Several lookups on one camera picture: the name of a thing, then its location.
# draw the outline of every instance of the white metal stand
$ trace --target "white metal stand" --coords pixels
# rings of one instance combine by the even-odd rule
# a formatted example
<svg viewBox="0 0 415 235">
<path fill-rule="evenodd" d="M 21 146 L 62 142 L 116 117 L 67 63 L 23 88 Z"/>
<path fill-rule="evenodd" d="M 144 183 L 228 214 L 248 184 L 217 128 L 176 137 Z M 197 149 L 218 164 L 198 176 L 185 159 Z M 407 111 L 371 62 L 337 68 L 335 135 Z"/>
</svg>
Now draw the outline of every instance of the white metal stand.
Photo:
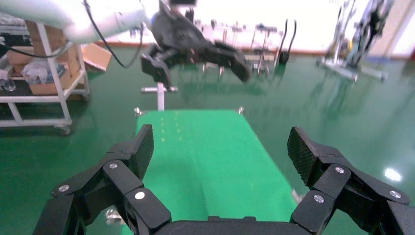
<svg viewBox="0 0 415 235">
<path fill-rule="evenodd" d="M 39 34 L 42 39 L 43 46 L 45 48 L 46 54 L 51 54 L 49 40 L 47 38 L 45 26 L 41 23 L 37 24 L 39 29 Z M 57 95 L 45 95 L 45 96 L 0 96 L 0 103 L 7 103 L 14 120 L 1 120 L 0 127 L 17 127 L 17 126 L 54 126 L 61 128 L 64 131 L 64 135 L 70 133 L 70 125 L 72 124 L 72 119 L 70 119 L 68 106 L 66 99 L 70 94 L 81 94 L 86 100 L 89 99 L 90 88 L 88 82 L 87 72 L 85 70 L 84 59 L 82 56 L 82 51 L 80 46 L 77 46 L 78 50 L 78 60 L 80 63 L 80 73 L 78 77 L 74 80 L 72 85 L 63 89 L 61 82 L 59 80 L 59 75 L 56 70 L 56 60 L 55 58 L 48 58 L 47 61 L 50 66 L 50 71 L 53 75 L 53 81 L 56 86 Z M 78 83 L 84 80 L 84 89 L 75 89 Z M 55 118 L 55 119 L 22 119 L 20 116 L 19 110 L 16 107 L 15 103 L 60 103 L 64 118 Z"/>
<path fill-rule="evenodd" d="M 317 61 L 317 63 L 322 64 L 323 66 L 337 72 L 338 74 L 347 77 L 348 79 L 351 79 L 353 81 L 357 81 L 358 79 L 358 73 L 364 73 L 366 75 L 376 77 L 384 81 L 388 74 L 382 71 L 378 71 L 372 68 L 363 67 L 360 66 L 358 69 L 354 68 L 348 68 L 346 66 L 346 63 L 344 63 L 340 59 L 340 48 L 343 43 L 343 39 L 345 37 L 345 31 L 348 25 L 349 20 L 351 17 L 355 14 L 356 8 L 354 8 L 354 4 L 356 0 L 353 0 L 353 4 L 351 8 L 348 8 L 348 5 L 350 4 L 351 0 L 345 0 L 342 7 L 342 15 L 339 16 L 339 19 L 337 21 L 336 30 L 334 33 L 334 42 L 335 48 L 334 48 L 334 55 L 331 58 L 321 58 Z"/>
<path fill-rule="evenodd" d="M 337 58 L 336 60 L 333 59 L 325 59 L 324 57 L 321 58 L 318 61 L 320 64 L 325 66 L 326 68 L 329 68 L 336 73 L 347 77 L 350 80 L 353 80 L 354 82 L 357 81 L 359 78 L 358 73 L 361 72 L 363 74 L 379 78 L 380 80 L 384 81 L 388 78 L 388 74 L 383 71 L 375 70 L 369 67 L 360 66 L 358 70 L 348 69 L 344 66 L 343 61 L 340 58 Z"/>
<path fill-rule="evenodd" d="M 163 83 L 158 82 L 157 87 L 143 87 L 141 89 L 142 93 L 157 93 L 157 110 L 164 111 L 164 93 L 165 92 L 174 92 L 178 91 L 177 87 L 172 87 L 170 91 L 168 91 Z"/>
</svg>

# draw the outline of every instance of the metal shelf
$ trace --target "metal shelf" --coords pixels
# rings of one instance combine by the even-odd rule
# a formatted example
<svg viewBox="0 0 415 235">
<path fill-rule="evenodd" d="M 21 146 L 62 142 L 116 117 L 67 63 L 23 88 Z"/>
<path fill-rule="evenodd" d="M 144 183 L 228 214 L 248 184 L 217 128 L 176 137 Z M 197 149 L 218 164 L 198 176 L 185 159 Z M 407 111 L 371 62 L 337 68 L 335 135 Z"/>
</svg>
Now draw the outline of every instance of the metal shelf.
<svg viewBox="0 0 415 235">
<path fill-rule="evenodd" d="M 52 54 L 50 49 L 49 40 L 47 38 L 45 26 L 41 23 L 37 24 L 40 37 L 45 49 L 46 54 Z M 50 71 L 53 76 L 53 81 L 56 86 L 57 95 L 30 95 L 30 96 L 0 96 L 0 103 L 7 103 L 10 111 L 13 114 L 14 120 L 0 120 L 0 127 L 19 127 L 19 126 L 54 126 L 62 128 L 67 135 L 69 126 L 72 124 L 72 119 L 69 115 L 66 99 L 70 94 L 81 94 L 85 99 L 89 99 L 90 88 L 88 82 L 88 75 L 85 70 L 84 59 L 82 56 L 82 50 L 77 45 L 78 61 L 80 63 L 80 73 L 74 80 L 71 86 L 67 89 L 63 89 L 58 72 L 56 70 L 56 60 L 54 58 L 48 58 L 47 61 L 50 66 Z M 75 89 L 81 80 L 84 80 L 84 89 Z M 47 119 L 22 119 L 19 110 L 15 103 L 60 103 L 64 118 L 47 118 Z"/>
</svg>

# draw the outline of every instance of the caster wheel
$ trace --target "caster wheel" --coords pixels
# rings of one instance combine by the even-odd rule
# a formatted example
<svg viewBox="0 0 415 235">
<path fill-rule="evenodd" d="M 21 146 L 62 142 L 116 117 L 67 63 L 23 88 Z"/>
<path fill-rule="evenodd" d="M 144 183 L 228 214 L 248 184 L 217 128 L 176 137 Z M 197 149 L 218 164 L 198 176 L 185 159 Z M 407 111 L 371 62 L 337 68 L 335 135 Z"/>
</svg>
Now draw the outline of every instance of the caster wheel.
<svg viewBox="0 0 415 235">
<path fill-rule="evenodd" d="M 285 65 L 287 64 L 289 58 L 290 58 L 290 53 L 283 51 L 279 55 L 279 63 L 282 65 Z"/>
<path fill-rule="evenodd" d="M 88 102 L 88 101 L 90 100 L 90 96 L 89 96 L 88 94 L 83 94 L 83 95 L 82 95 L 82 99 L 83 99 L 85 102 Z"/>
<path fill-rule="evenodd" d="M 70 127 L 69 126 L 64 126 L 62 128 L 62 135 L 68 136 L 69 134 L 70 134 Z"/>
</svg>

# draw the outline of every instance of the green mat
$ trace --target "green mat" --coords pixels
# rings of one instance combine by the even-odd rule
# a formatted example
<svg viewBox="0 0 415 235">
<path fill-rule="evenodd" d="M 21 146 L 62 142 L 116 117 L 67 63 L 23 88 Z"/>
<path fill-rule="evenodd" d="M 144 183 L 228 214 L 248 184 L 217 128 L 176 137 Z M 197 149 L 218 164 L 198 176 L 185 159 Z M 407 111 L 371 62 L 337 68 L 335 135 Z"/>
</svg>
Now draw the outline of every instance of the green mat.
<svg viewBox="0 0 415 235">
<path fill-rule="evenodd" d="M 289 221 L 297 205 L 291 188 L 242 115 L 151 111 L 138 118 L 136 133 L 143 124 L 152 124 L 154 133 L 143 181 L 173 221 L 210 215 Z"/>
</svg>

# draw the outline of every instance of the cart wheel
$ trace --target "cart wheel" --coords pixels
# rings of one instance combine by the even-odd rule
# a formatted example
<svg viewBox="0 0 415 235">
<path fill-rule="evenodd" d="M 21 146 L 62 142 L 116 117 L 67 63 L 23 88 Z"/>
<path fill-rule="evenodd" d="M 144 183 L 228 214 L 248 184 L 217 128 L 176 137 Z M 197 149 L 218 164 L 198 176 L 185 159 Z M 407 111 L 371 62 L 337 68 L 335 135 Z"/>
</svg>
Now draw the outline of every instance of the cart wheel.
<svg viewBox="0 0 415 235">
<path fill-rule="evenodd" d="M 70 134 L 70 127 L 69 126 L 64 126 L 62 128 L 62 135 L 68 136 L 69 134 Z"/>
<path fill-rule="evenodd" d="M 90 95 L 89 95 L 89 94 L 83 94 L 83 95 L 82 95 L 82 99 L 83 99 L 85 102 L 88 102 L 88 101 L 90 100 Z"/>
<path fill-rule="evenodd" d="M 383 81 L 386 80 L 387 77 L 388 77 L 388 75 L 383 73 L 382 76 L 380 77 L 380 80 L 383 82 Z"/>
</svg>

